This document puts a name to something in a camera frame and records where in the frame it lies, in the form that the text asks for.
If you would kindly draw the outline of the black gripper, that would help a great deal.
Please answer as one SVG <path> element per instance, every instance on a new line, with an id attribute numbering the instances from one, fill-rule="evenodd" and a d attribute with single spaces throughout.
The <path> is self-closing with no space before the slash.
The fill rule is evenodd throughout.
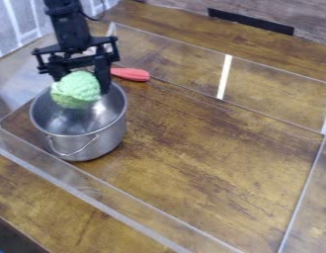
<path id="1" fill-rule="evenodd" d="M 87 20 L 94 20 L 83 11 L 82 6 L 47 6 L 46 14 L 51 17 L 58 43 L 43 48 L 36 48 L 32 55 L 39 61 L 42 74 L 48 73 L 58 82 L 70 69 L 95 64 L 95 76 L 100 84 L 102 94 L 110 92 L 111 65 L 110 62 L 121 60 L 117 42 L 107 44 L 107 37 L 94 37 L 90 33 Z M 96 47 L 96 55 L 104 54 L 95 60 L 94 55 L 71 58 L 76 53 L 83 53 Z"/>

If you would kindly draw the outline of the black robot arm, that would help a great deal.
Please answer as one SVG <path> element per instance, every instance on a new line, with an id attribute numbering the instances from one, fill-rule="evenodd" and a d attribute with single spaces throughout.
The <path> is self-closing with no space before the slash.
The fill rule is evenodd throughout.
<path id="1" fill-rule="evenodd" d="M 51 17 L 56 44 L 36 48 L 39 71 L 59 81 L 75 68 L 94 66 L 102 94 L 110 92 L 111 65 L 121 60 L 118 38 L 95 37 L 90 33 L 80 0 L 44 0 L 46 14 Z"/>

